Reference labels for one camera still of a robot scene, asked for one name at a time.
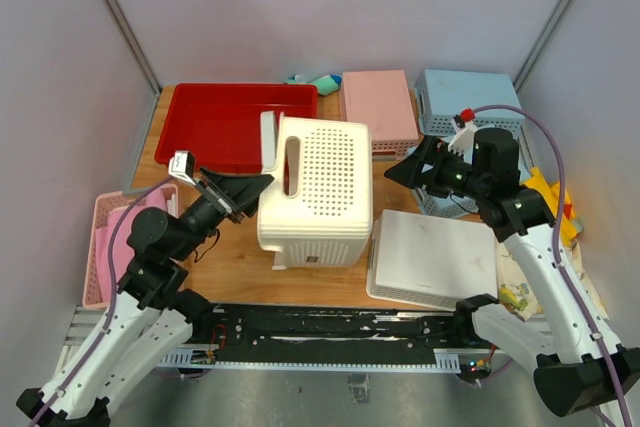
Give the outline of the blue perforated basket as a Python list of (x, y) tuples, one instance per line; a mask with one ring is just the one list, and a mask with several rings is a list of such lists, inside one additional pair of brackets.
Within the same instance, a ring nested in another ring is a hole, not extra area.
[(412, 195), (424, 215), (455, 219), (477, 213), (475, 202), (467, 197), (439, 198), (427, 194), (424, 188), (415, 188)]
[(425, 69), (414, 85), (419, 125), (424, 135), (455, 134), (452, 118), (465, 109), (521, 104), (506, 74)]

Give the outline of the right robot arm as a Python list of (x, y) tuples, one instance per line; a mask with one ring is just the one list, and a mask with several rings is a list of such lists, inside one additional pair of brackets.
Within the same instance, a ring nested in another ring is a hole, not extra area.
[(474, 134), (471, 162), (444, 140), (426, 136), (416, 150), (389, 168), (386, 178), (437, 197), (474, 200), (524, 273), (541, 303), (550, 333), (516, 318), (489, 294), (460, 301), (455, 339), (466, 347), (482, 340), (525, 368), (545, 406), (564, 417), (616, 402), (629, 425), (626, 393), (639, 380), (639, 351), (626, 348), (597, 311), (554, 237), (558, 221), (542, 195), (520, 183), (519, 144), (501, 128)]

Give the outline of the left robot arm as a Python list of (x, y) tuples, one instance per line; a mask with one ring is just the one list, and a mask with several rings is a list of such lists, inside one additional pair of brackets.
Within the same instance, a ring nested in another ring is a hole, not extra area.
[(222, 175), (201, 169), (200, 196), (180, 217), (140, 211), (127, 239), (134, 256), (112, 289), (109, 306), (66, 366), (17, 407), (33, 426), (107, 426), (134, 388), (178, 345), (200, 343), (214, 330), (210, 304), (181, 286), (182, 266), (219, 225), (253, 216), (269, 174)]

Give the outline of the large cream basket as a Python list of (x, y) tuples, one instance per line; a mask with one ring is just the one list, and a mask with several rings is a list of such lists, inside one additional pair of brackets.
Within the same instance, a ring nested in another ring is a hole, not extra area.
[(362, 123), (260, 117), (262, 171), (257, 238), (273, 267), (351, 267), (373, 225), (372, 142)]

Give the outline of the small cream basket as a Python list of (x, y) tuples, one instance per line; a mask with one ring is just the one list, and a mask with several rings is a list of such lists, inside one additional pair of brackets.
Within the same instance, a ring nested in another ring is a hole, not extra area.
[(373, 227), (366, 292), (442, 311), (495, 297), (494, 233), (481, 223), (385, 210)]

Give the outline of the pink perforated basket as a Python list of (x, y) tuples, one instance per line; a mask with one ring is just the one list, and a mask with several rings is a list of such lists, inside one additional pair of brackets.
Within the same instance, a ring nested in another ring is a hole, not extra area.
[(374, 154), (401, 159), (417, 145), (419, 132), (403, 70), (345, 72), (339, 93), (341, 120), (368, 127)]

